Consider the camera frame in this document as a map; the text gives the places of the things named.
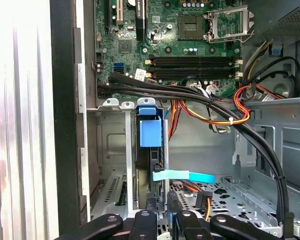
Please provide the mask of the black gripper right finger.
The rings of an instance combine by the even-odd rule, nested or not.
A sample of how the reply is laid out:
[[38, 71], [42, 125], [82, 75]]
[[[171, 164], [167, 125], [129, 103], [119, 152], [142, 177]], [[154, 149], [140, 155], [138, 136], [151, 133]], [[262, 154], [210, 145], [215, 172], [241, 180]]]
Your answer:
[[167, 218], [173, 240], [278, 240], [279, 237], [226, 214], [209, 221], [183, 209], [175, 191], [167, 193]]

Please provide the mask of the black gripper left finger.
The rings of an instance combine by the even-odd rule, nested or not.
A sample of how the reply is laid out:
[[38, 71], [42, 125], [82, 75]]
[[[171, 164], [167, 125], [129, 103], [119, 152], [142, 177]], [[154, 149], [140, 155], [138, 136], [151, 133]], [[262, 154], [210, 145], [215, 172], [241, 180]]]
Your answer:
[[107, 213], [85, 223], [58, 240], [156, 240], [157, 196], [146, 194], [146, 208], [132, 212], [126, 219]]

